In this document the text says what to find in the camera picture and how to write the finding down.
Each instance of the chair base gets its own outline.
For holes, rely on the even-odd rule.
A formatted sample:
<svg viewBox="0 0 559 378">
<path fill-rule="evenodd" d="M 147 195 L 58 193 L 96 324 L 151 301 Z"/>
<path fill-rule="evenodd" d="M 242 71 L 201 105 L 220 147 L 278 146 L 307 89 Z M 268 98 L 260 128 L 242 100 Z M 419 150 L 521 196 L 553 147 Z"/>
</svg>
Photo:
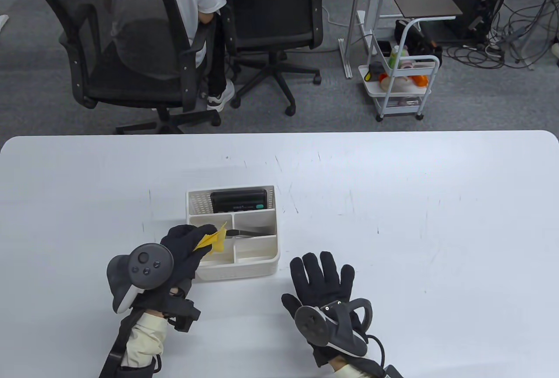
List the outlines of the chair base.
<svg viewBox="0 0 559 378">
<path fill-rule="evenodd" d="M 135 125 L 126 125 L 116 127 L 114 133 L 124 135 L 127 133 L 143 131 L 146 134 L 182 134 L 179 129 L 180 125 L 185 123 L 201 123 L 211 121 L 212 126 L 221 125 L 221 118 L 217 110 L 206 110 L 195 113 L 181 113 L 178 115 L 170 115 L 169 109 L 166 107 L 158 107 L 157 114 L 159 120 L 150 120 L 137 123 Z"/>
<path fill-rule="evenodd" d="M 260 69 L 260 71 L 252 79 L 250 79 L 239 91 L 236 92 L 236 98 L 231 101 L 231 107 L 237 109 L 241 105 L 241 98 L 243 95 L 248 93 L 253 89 L 254 86 L 262 82 L 268 76 L 273 76 L 283 93 L 286 95 L 287 100 L 289 100 L 289 106 L 285 109 L 285 114 L 287 116 L 293 116 L 297 109 L 295 104 L 295 97 L 293 97 L 291 90 L 287 86 L 285 79 L 283 78 L 283 72 L 297 73 L 297 74 L 314 74 L 313 83 L 320 84 L 322 82 L 322 77 L 320 76 L 320 70 L 318 68 L 306 67 L 303 65 L 292 65 L 289 63 L 280 62 L 282 61 L 284 51 L 270 52 L 268 53 L 268 62 L 264 61 L 254 61 L 252 59 L 235 59 L 232 69 L 234 72 L 233 81 L 236 79 L 236 75 L 240 72 L 240 65 L 249 68 Z"/>
</svg>

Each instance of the white table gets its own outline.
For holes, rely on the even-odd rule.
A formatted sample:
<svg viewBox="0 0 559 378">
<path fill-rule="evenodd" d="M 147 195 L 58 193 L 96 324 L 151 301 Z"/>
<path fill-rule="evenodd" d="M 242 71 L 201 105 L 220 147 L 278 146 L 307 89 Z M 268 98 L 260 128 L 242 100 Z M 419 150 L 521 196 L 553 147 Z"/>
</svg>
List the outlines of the white table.
<svg viewBox="0 0 559 378">
<path fill-rule="evenodd" d="M 546 132 L 12 139 L 0 376 L 97 378 L 119 321 L 110 258 L 184 219 L 186 190 L 247 184 L 277 185 L 279 271 L 195 284 L 202 316 L 169 331 L 158 377 L 327 374 L 280 302 L 290 259 L 320 250 L 355 266 L 405 378 L 556 376 L 558 170 Z"/>
</svg>

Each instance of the white desk organizer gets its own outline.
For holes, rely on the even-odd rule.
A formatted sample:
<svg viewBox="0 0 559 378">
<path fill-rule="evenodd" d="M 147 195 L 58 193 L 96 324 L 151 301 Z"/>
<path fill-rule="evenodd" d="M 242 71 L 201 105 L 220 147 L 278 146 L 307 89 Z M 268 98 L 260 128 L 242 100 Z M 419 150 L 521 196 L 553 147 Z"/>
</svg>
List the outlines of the white desk organizer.
<svg viewBox="0 0 559 378">
<path fill-rule="evenodd" d="M 214 214 L 210 194 L 239 189 L 266 189 L 268 208 Z M 225 223 L 227 230 L 262 233 L 258 237 L 226 238 L 224 252 L 214 252 L 202 258 L 196 271 L 201 280 L 254 278 L 276 272 L 280 245 L 273 186 L 190 191 L 187 193 L 187 223 L 197 227 L 212 224 L 216 228 L 221 228 Z"/>
</svg>

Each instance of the black office chair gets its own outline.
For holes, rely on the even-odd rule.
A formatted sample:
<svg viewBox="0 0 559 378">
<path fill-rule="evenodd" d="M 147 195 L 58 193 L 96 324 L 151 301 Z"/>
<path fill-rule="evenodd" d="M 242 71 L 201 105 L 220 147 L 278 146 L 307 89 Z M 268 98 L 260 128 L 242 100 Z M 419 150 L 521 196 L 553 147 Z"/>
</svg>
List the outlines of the black office chair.
<svg viewBox="0 0 559 378">
<path fill-rule="evenodd" d="M 286 58 L 286 49 L 305 46 L 314 49 L 322 43 L 322 0 L 227 0 L 221 15 L 235 77 L 240 71 L 239 65 L 260 69 L 236 92 L 231 106 L 239 107 L 242 96 L 271 75 L 289 100 L 285 113 L 293 116 L 295 98 L 282 73 L 314 74 L 313 83 L 320 84 L 320 70 L 282 61 Z M 268 61 L 245 59 L 239 55 L 243 51 L 267 52 Z"/>
<path fill-rule="evenodd" d="M 178 126 L 186 123 L 221 124 L 215 110 L 188 113 L 196 107 L 204 69 L 210 66 L 215 25 L 198 25 L 190 46 L 176 0 L 46 2 L 64 29 L 59 41 L 68 52 L 72 93 L 80 105 L 93 109 L 102 102 L 157 110 L 159 120 L 117 127 L 116 133 L 182 133 Z M 112 32 L 117 15 L 119 29 Z M 206 58 L 196 68 L 196 52 L 206 39 Z M 120 58 L 123 50 L 127 65 Z M 172 107 L 186 113 L 170 115 Z"/>
</svg>

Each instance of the orange object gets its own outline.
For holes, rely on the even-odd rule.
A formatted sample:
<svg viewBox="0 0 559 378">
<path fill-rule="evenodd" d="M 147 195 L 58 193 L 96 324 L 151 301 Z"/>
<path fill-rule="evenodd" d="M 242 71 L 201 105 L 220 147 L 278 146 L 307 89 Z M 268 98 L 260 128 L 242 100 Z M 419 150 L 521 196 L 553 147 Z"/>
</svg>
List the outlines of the orange object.
<svg viewBox="0 0 559 378">
<path fill-rule="evenodd" d="M 417 87 L 427 87 L 429 85 L 429 78 L 426 75 L 412 75 L 410 78 Z"/>
</svg>

